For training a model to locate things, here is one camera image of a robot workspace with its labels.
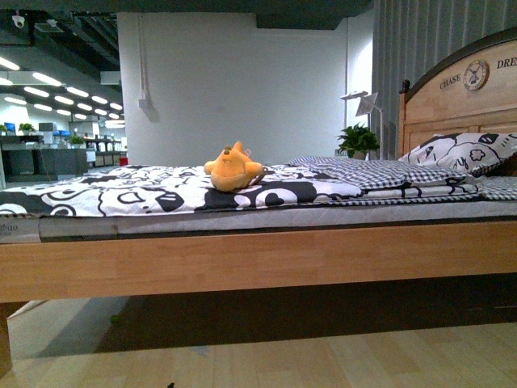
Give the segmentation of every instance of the security camera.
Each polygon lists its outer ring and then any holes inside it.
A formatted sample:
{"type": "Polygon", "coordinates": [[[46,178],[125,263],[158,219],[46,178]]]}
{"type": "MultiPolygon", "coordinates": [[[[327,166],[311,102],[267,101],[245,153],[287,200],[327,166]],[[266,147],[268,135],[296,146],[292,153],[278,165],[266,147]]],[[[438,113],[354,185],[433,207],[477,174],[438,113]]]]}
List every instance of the security camera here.
{"type": "Polygon", "coordinates": [[[16,27],[23,28],[23,26],[25,25],[25,18],[20,15],[14,15],[13,22],[15,22],[16,27]]]}

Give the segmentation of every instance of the bed leg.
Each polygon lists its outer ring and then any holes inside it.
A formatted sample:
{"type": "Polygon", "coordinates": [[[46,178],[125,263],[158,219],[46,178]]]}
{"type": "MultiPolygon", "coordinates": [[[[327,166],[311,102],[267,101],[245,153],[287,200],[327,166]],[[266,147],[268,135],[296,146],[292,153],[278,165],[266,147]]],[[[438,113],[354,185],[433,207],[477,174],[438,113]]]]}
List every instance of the bed leg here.
{"type": "Polygon", "coordinates": [[[22,307],[26,302],[0,303],[0,378],[4,377],[13,366],[7,317],[22,307]]]}

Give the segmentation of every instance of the mattress label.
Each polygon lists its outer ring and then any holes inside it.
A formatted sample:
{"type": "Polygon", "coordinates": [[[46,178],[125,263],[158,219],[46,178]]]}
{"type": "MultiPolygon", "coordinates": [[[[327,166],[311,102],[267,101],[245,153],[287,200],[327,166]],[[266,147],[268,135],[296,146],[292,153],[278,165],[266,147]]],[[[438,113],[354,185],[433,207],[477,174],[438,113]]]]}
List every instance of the mattress label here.
{"type": "Polygon", "coordinates": [[[0,217],[0,244],[41,243],[39,218],[0,217]]]}

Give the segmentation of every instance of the wooden bed frame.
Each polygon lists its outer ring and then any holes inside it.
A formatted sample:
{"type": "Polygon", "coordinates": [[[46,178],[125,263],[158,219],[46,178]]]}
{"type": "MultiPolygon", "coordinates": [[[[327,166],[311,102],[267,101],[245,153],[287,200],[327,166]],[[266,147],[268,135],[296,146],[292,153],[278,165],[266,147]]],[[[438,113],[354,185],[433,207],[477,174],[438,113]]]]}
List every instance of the wooden bed frame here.
{"type": "MultiPolygon", "coordinates": [[[[517,57],[508,37],[517,30],[509,31],[449,57],[401,94],[401,154],[438,131],[517,132],[517,67],[511,79],[497,69],[517,57]],[[467,91],[462,79],[440,88],[476,59],[490,66],[481,89],[467,91]]],[[[0,245],[0,377],[11,368],[6,318],[23,301],[517,272],[515,236],[517,221],[463,221],[0,245]]]]}

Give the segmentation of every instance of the wooden headboard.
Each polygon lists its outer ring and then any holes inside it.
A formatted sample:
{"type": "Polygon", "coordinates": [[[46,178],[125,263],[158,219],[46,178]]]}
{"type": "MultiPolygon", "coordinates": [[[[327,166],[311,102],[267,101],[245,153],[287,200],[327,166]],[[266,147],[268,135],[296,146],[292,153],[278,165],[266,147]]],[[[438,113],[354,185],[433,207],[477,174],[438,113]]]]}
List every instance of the wooden headboard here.
{"type": "Polygon", "coordinates": [[[437,133],[517,133],[517,27],[462,48],[409,86],[400,92],[399,156],[437,133]]]}

